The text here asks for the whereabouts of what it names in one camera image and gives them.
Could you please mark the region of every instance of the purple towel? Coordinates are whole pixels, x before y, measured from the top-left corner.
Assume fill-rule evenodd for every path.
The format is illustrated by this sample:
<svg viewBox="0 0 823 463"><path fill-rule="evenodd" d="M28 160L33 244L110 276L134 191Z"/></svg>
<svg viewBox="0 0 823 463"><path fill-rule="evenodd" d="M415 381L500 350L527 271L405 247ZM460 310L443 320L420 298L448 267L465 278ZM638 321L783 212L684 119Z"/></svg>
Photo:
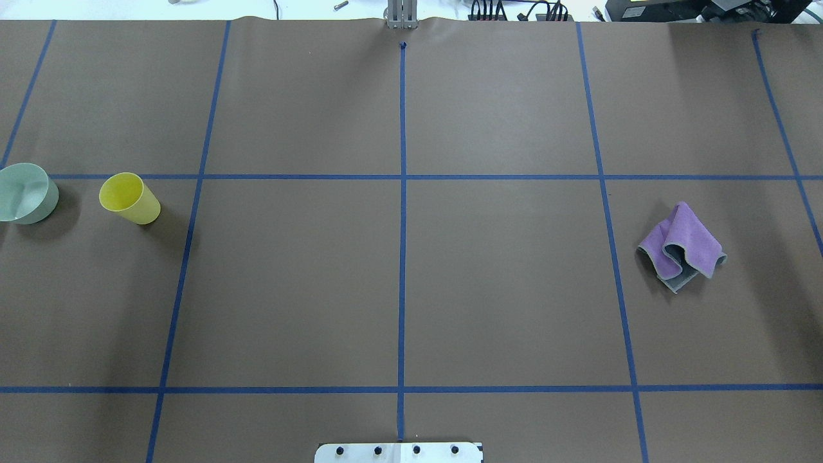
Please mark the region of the purple towel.
<svg viewBox="0 0 823 463"><path fill-rule="evenodd" d="M638 249L649 256L660 281L674 293L698 272L712 278L714 267L726 261L720 243L682 201L646 236Z"/></svg>

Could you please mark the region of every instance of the metal bracket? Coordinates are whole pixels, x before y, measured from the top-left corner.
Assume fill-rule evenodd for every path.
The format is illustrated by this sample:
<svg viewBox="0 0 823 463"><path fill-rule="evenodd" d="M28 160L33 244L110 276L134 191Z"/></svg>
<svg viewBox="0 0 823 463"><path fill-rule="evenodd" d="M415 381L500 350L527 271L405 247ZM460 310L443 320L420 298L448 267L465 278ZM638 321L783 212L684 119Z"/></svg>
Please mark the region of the metal bracket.
<svg viewBox="0 0 823 463"><path fill-rule="evenodd" d="M417 0L388 0L385 16L389 29L417 29Z"/></svg>
<svg viewBox="0 0 823 463"><path fill-rule="evenodd" d="M314 463L483 463L479 442L323 444Z"/></svg>

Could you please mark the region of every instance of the white floor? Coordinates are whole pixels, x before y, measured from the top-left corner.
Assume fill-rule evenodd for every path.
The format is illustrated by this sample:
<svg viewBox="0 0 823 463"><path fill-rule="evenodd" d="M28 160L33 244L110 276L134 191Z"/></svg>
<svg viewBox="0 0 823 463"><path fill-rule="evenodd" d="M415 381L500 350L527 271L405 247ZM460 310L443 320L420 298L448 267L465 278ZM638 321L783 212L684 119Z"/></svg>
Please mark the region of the white floor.
<svg viewBox="0 0 823 463"><path fill-rule="evenodd" d="M386 0L349 0L349 4L335 12L333 6L342 0L277 0L284 20L335 20L383 17ZM567 0L576 21L596 21L592 7L606 14L606 0ZM419 0L418 16L466 19L471 0ZM530 5L506 2L509 18L526 12ZM820 1L810 9L823 16ZM0 19L62 19L62 20L215 20L236 19L242 16L275 18L272 0L0 0ZM817 23L802 14L795 22Z"/></svg>

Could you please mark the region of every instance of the cup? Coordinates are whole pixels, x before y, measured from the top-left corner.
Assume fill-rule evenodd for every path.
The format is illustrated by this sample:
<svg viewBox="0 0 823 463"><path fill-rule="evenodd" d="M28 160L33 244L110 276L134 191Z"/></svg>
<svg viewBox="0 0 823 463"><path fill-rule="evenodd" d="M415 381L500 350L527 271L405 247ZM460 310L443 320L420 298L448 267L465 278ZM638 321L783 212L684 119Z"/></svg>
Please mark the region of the cup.
<svg viewBox="0 0 823 463"><path fill-rule="evenodd" d="M28 225L48 217L60 193L42 167L28 162L0 171L0 222Z"/></svg>
<svg viewBox="0 0 823 463"><path fill-rule="evenodd" d="M137 225L152 223L160 215L160 202L138 175L122 172L100 187L100 205Z"/></svg>

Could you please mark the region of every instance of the light blue bowl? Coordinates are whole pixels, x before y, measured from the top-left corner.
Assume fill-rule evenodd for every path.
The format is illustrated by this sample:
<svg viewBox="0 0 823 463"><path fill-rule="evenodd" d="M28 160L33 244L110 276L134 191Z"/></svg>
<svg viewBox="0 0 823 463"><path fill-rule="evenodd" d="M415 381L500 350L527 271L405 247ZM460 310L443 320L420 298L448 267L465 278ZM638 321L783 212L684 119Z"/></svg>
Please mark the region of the light blue bowl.
<svg viewBox="0 0 823 463"><path fill-rule="evenodd" d="M58 196L57 186L42 167L12 164L0 171L0 222L39 222L57 206Z"/></svg>

